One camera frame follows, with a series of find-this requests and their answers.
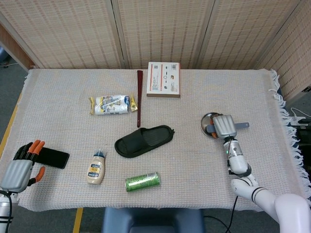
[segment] black phone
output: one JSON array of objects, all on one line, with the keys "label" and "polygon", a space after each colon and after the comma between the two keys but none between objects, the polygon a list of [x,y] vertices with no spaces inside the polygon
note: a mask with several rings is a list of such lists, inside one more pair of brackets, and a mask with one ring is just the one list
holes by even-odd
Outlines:
[{"label": "black phone", "polygon": [[43,147],[37,157],[36,163],[64,169],[68,159],[68,153]]}]

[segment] power strip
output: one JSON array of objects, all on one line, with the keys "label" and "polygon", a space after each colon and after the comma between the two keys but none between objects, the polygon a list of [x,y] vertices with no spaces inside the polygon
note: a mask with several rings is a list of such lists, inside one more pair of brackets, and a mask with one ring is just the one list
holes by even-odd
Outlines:
[{"label": "power strip", "polygon": [[308,124],[299,124],[298,121],[301,119],[306,119],[304,116],[292,116],[291,125],[292,126],[308,126]]}]

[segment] tablecloth fringe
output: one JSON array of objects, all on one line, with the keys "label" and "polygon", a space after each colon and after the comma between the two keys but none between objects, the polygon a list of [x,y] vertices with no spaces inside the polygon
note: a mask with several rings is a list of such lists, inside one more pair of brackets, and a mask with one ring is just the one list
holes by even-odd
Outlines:
[{"label": "tablecloth fringe", "polygon": [[291,144],[292,157],[293,157],[294,162],[296,164],[296,169],[297,169],[298,175],[301,177],[304,190],[307,194],[307,197],[308,197],[307,201],[308,201],[309,205],[311,206],[311,201],[310,201],[310,199],[311,199],[311,182],[309,180],[308,173],[303,168],[303,157],[302,157],[301,151],[299,150],[298,145],[297,145],[297,142],[299,141],[296,138],[297,129],[290,126],[290,122],[291,122],[292,118],[290,117],[290,115],[286,111],[286,109],[284,108],[286,101],[277,92],[277,90],[279,90],[279,88],[280,88],[280,84],[278,82],[279,75],[276,73],[275,70],[271,70],[271,74],[272,74],[272,78],[273,78],[273,81],[274,81],[276,88],[275,89],[269,89],[269,91],[275,92],[275,94],[273,96],[279,105],[280,115],[282,117],[282,123],[283,123],[284,129],[285,129],[285,132],[286,132],[287,139],[288,139],[289,143]]}]

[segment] black slipper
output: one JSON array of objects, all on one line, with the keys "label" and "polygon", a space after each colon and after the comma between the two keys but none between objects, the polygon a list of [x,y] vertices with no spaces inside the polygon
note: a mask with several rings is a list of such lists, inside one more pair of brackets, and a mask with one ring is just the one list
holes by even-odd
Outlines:
[{"label": "black slipper", "polygon": [[125,158],[134,158],[172,140],[174,130],[167,125],[151,129],[140,128],[115,143],[117,153]]}]

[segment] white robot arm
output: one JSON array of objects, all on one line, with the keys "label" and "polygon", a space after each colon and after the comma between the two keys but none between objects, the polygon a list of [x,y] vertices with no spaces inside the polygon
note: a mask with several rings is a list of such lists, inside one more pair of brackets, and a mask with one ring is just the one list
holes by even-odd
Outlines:
[{"label": "white robot arm", "polygon": [[228,159],[230,174],[237,175],[231,180],[233,192],[251,200],[270,215],[280,225],[281,233],[311,233],[311,211],[307,201],[296,194],[276,197],[272,192],[259,186],[246,162],[238,140],[231,115],[214,115],[212,121],[216,134],[225,141],[224,149]]}]

